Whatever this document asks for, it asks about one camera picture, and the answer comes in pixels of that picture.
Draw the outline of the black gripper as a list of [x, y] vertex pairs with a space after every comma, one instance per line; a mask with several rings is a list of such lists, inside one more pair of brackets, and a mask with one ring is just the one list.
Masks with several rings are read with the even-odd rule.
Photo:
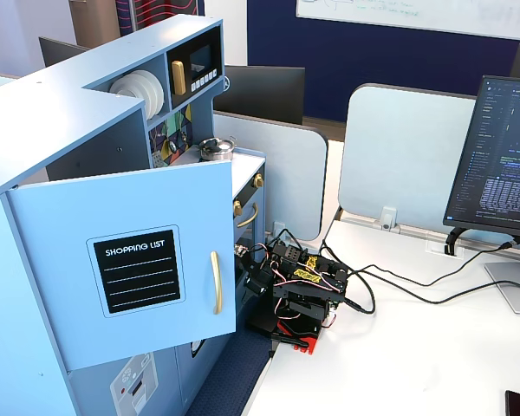
[[242, 265], [245, 272], [244, 299], [263, 296], [272, 282], [268, 259], [265, 257], [262, 261], [257, 262], [254, 257], [245, 256]]

